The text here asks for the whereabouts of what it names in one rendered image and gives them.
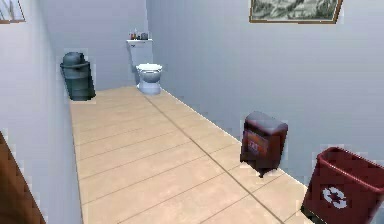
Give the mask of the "red recycling bin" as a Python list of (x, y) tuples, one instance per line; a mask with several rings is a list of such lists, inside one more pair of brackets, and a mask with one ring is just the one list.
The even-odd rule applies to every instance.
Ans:
[(317, 162), (301, 212), (314, 224), (370, 224), (384, 201), (384, 167), (340, 147)]

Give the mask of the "dark grey metal trash can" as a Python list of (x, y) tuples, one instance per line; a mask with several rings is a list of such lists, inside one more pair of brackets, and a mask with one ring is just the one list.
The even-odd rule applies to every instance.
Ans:
[(80, 52), (68, 52), (60, 64), (68, 95), (73, 101), (88, 101), (96, 96), (90, 62)]

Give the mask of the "brown wooden door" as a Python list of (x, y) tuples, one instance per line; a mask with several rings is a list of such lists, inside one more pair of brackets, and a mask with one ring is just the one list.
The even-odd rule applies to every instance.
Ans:
[(26, 179), (1, 132), (0, 224), (46, 224)]

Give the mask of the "white toilet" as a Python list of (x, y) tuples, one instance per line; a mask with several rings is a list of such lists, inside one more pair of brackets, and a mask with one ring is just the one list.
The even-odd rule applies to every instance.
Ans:
[(153, 40), (127, 40), (127, 46), (138, 90), (146, 95), (159, 94), (163, 66), (153, 62)]

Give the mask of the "framed landscape picture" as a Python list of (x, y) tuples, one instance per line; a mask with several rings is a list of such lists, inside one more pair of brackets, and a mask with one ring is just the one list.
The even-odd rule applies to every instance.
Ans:
[(343, 0), (251, 0), (250, 23), (336, 24)]

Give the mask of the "framed picture with wooden frame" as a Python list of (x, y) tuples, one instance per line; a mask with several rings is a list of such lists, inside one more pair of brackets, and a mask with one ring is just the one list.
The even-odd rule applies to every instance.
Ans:
[(20, 23), (25, 16), (20, 0), (0, 0), (0, 24)]

